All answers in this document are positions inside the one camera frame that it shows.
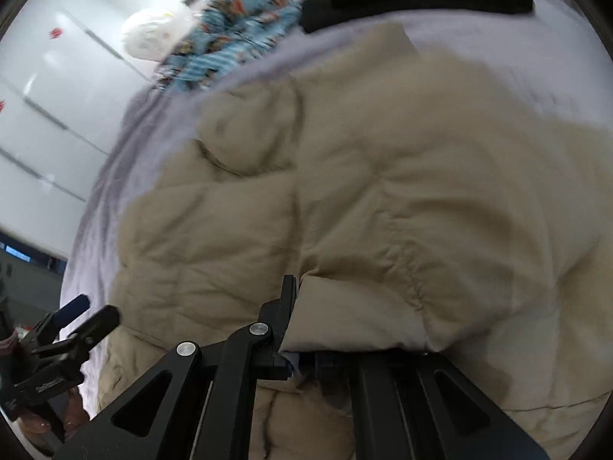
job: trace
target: quilted jacket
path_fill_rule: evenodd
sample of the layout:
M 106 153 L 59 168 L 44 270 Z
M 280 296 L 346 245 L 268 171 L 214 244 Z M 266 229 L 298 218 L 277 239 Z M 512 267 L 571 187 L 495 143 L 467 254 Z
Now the quilted jacket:
M 402 28 L 220 92 L 125 212 L 108 404 L 182 340 L 225 339 L 300 278 L 283 350 L 446 352 L 566 459 L 613 388 L 613 144 Z M 261 383 L 250 458 L 347 460 L 351 418 Z

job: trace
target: window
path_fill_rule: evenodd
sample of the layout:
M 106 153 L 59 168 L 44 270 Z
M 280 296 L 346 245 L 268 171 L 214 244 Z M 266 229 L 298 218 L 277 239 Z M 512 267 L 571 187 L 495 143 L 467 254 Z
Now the window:
M 26 256 L 25 254 L 22 254 L 21 252 L 19 252 L 17 249 L 13 249 L 13 247 L 7 246 L 5 251 L 7 251 L 11 256 L 15 256 L 16 258 L 23 259 L 23 261 L 26 261 L 26 262 L 30 262 L 30 260 L 32 259 L 30 258 L 30 256 Z

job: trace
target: black clamp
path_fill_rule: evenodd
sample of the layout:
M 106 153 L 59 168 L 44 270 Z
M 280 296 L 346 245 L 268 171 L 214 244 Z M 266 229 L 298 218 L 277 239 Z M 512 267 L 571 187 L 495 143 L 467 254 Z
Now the black clamp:
M 246 459 L 256 381 L 292 375 L 278 349 L 296 295 L 286 275 L 281 297 L 262 306 L 257 322 L 217 344 L 177 345 L 53 458 Z
M 0 407 L 8 419 L 17 420 L 30 410 L 51 425 L 45 436 L 52 450 L 64 443 L 64 426 L 59 409 L 67 404 L 67 392 L 84 381 L 81 365 L 90 359 L 90 351 L 120 323 L 117 308 L 105 306 L 67 339 L 54 342 L 61 329 L 90 308 L 90 301 L 80 295 L 55 313 L 45 316 L 33 330 L 0 361 Z M 0 316 L 9 330 L 10 316 Z

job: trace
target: red sticker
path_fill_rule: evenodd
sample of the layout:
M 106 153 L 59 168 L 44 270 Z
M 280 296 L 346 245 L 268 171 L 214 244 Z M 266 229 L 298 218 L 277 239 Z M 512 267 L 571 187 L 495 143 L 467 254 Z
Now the red sticker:
M 51 29 L 51 31 L 49 32 L 49 36 L 51 36 L 51 39 L 57 39 L 62 35 L 63 32 L 64 31 L 62 31 L 61 28 L 55 27 L 54 29 Z

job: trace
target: metal screw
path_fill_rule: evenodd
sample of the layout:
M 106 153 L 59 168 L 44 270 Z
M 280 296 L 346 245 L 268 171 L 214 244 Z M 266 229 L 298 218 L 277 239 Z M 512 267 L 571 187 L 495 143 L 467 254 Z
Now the metal screw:
M 195 352 L 195 344 L 193 342 L 182 342 L 177 346 L 177 353 L 180 356 L 191 356 Z
M 249 327 L 249 331 L 253 335 L 264 335 L 268 331 L 268 325 L 262 322 L 257 322 Z

